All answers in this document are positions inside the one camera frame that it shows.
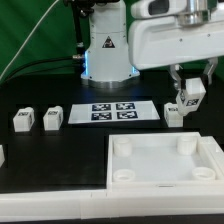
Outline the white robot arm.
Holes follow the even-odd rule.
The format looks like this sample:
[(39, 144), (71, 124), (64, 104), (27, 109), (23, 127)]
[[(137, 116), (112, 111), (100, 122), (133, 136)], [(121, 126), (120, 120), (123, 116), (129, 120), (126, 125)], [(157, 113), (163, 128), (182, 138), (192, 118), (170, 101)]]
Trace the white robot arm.
[(93, 0), (82, 80), (122, 86), (146, 69), (224, 56), (224, 1), (137, 0), (126, 25), (124, 0)]

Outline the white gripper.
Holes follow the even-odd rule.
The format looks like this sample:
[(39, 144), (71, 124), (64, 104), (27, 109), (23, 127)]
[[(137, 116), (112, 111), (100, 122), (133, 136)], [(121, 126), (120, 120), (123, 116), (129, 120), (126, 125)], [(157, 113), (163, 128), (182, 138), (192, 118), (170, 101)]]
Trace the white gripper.
[(128, 34), (131, 64), (139, 70), (168, 66), (177, 91), (186, 88), (181, 63), (208, 59), (209, 85), (224, 56), (224, 2), (218, 0), (138, 0)]

